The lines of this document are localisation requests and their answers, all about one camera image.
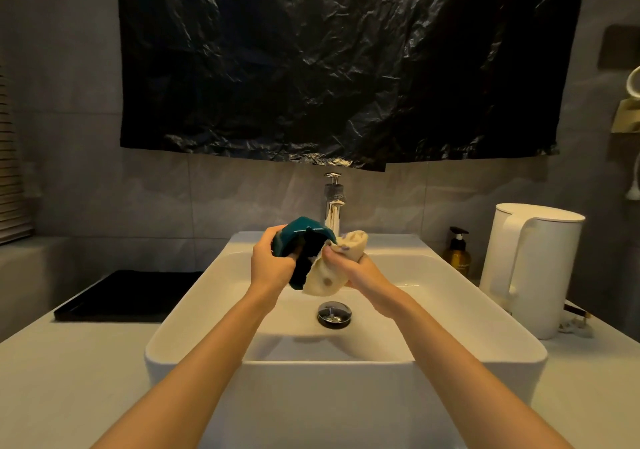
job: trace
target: chrome faucet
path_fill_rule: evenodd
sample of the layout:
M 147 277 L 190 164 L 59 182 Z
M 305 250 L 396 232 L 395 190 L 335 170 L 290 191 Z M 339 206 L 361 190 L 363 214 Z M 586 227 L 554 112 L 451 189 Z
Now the chrome faucet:
M 340 235 L 340 209 L 344 206 L 344 186 L 338 184 L 340 173 L 325 173 L 331 183 L 324 185 L 324 226 L 333 230 L 335 236 Z

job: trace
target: black tray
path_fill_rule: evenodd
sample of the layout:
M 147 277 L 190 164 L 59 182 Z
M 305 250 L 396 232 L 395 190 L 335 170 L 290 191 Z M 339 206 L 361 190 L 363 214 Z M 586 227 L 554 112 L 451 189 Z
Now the black tray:
M 159 323 L 202 272 L 117 270 L 54 311 L 56 321 Z

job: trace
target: white kettle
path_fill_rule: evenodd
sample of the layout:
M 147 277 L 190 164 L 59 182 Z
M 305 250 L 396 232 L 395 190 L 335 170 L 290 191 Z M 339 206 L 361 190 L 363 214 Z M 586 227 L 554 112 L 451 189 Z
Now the white kettle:
M 540 340 L 557 333 L 583 222 L 550 207 L 495 207 L 480 289 Z

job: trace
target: black plastic sheet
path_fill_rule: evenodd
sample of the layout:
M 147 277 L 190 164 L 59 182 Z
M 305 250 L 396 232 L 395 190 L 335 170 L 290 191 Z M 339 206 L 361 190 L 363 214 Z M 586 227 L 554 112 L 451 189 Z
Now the black plastic sheet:
M 580 0 L 119 0 L 121 145 L 383 170 L 554 150 Z

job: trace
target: window blind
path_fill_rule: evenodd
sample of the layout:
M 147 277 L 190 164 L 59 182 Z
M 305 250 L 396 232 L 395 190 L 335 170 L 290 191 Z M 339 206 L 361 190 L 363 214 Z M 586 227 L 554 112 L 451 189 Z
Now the window blind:
M 0 243 L 32 234 L 11 121 L 6 69 L 0 57 Z

